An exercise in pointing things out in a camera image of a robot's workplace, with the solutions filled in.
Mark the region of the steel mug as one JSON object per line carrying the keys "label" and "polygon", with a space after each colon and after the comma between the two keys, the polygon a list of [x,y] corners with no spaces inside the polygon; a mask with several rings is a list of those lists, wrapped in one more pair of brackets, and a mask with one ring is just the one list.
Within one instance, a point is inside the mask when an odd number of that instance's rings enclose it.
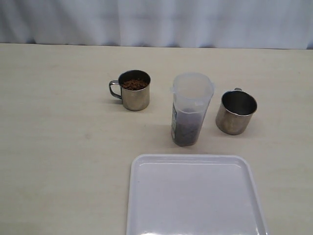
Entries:
{"label": "steel mug", "polygon": [[216,126],[228,135],[239,135],[246,130],[257,108],[255,98],[242,89],[228,91],[221,97]]}
{"label": "steel mug", "polygon": [[126,109],[141,111],[150,103],[150,83],[151,78],[145,71],[129,70],[109,82],[109,91]]}

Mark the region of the clear plastic tall container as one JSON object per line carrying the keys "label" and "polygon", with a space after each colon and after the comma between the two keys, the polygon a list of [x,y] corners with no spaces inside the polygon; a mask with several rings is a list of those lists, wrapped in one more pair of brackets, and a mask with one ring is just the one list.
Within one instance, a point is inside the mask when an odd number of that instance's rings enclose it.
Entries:
{"label": "clear plastic tall container", "polygon": [[175,77],[172,93],[173,142],[182,147],[194,145],[214,94],[214,85],[202,73],[186,72]]}

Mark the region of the white plastic tray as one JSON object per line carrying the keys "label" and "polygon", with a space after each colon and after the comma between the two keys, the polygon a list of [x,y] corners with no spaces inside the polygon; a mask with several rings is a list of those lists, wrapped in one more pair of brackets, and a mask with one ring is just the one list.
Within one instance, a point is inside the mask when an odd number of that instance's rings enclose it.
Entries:
{"label": "white plastic tray", "polygon": [[126,234],[268,233],[252,172],[243,158],[143,154],[132,162]]}

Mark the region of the white curtain backdrop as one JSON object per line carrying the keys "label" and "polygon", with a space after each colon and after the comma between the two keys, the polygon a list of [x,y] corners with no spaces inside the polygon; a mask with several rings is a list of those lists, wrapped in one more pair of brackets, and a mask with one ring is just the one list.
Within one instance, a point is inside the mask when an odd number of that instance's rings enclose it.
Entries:
{"label": "white curtain backdrop", "polygon": [[3,43],[311,49],[310,0],[3,0]]}

